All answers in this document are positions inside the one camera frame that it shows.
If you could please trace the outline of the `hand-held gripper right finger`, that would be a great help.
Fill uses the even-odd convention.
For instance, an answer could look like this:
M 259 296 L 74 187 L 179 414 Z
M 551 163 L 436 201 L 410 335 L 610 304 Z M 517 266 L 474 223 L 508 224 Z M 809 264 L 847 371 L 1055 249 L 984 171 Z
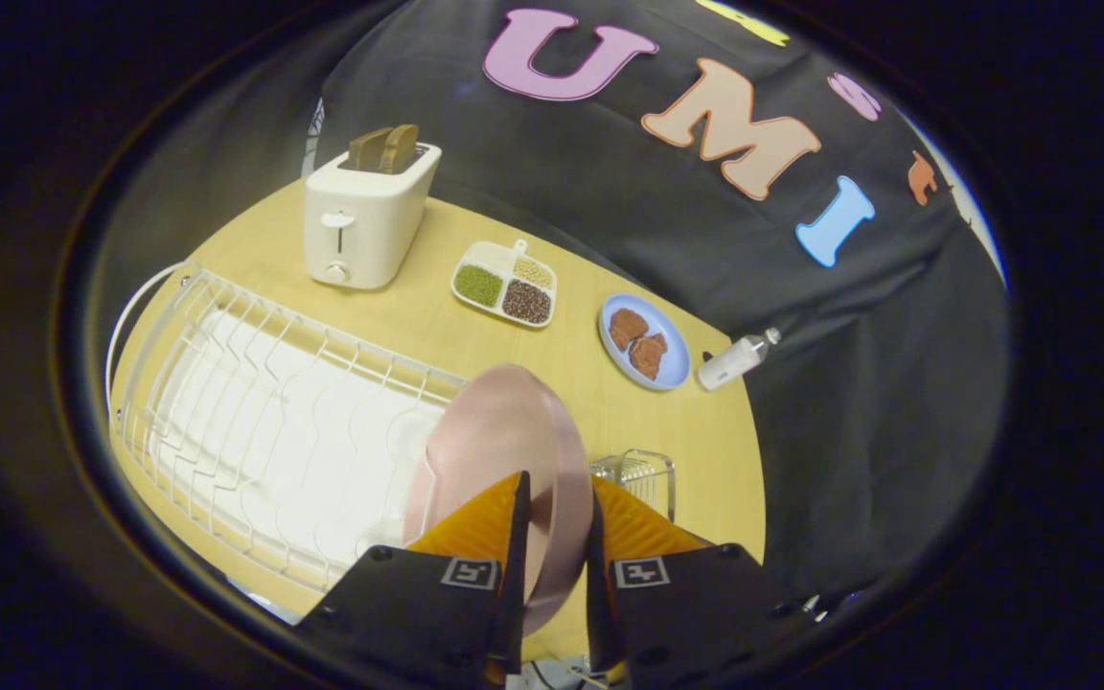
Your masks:
M 622 671 L 631 687 L 742 687 L 815 627 L 741 544 L 693 537 L 602 477 L 592 489 L 592 671 Z

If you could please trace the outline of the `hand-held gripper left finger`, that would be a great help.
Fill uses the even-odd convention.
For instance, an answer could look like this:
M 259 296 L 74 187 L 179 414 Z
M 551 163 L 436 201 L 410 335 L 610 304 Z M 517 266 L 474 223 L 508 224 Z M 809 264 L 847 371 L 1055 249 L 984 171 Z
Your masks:
M 391 684 L 505 684 L 521 665 L 531 507 L 518 471 L 408 546 L 369 546 L 295 633 Z

